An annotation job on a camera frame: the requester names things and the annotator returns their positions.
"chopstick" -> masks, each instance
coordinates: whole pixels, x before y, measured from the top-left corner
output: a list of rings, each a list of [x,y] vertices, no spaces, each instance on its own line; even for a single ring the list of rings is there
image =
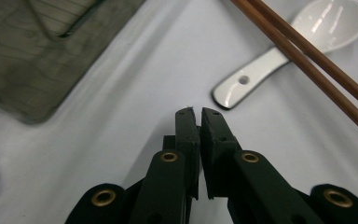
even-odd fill
[[[260,0],[231,0],[257,27],[272,40],[280,51],[294,62],[357,126],[358,108],[345,97],[308,59],[287,39],[304,50],[331,77],[358,99],[358,85],[328,60],[312,44]]]

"white table surface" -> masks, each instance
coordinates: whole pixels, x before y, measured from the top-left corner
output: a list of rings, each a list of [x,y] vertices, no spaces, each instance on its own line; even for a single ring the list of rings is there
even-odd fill
[[[287,20],[308,2],[266,1]],[[202,107],[221,111],[242,148],[294,188],[358,196],[358,127],[294,64],[232,110],[213,102],[217,82],[271,46],[228,0],[147,0],[50,120],[29,126],[0,111],[0,223],[63,223],[88,189],[129,187],[187,106],[199,125]],[[329,58],[358,82],[358,40]],[[203,174],[190,223],[231,223]]]

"spoon bowl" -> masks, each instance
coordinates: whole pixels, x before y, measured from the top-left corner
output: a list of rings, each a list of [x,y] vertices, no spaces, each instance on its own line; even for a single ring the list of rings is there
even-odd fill
[[[310,2],[297,14],[292,26],[323,53],[340,49],[358,38],[358,0]],[[277,48],[272,48],[219,83],[213,89],[213,98],[230,109],[288,62]]]

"spoon handle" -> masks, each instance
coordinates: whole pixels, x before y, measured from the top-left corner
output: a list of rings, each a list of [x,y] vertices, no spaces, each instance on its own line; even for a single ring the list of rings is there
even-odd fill
[[[245,98],[273,71],[288,62],[289,60],[277,48],[272,48],[214,87],[213,98],[221,106],[230,109]]]

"white spoon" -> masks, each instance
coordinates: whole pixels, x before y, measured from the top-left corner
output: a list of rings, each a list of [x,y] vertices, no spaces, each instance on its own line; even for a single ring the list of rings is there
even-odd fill
[[[342,48],[358,37],[358,0],[310,2],[297,14],[292,26],[323,53]],[[288,62],[277,48],[272,48],[219,83],[213,89],[213,98],[230,109]]]

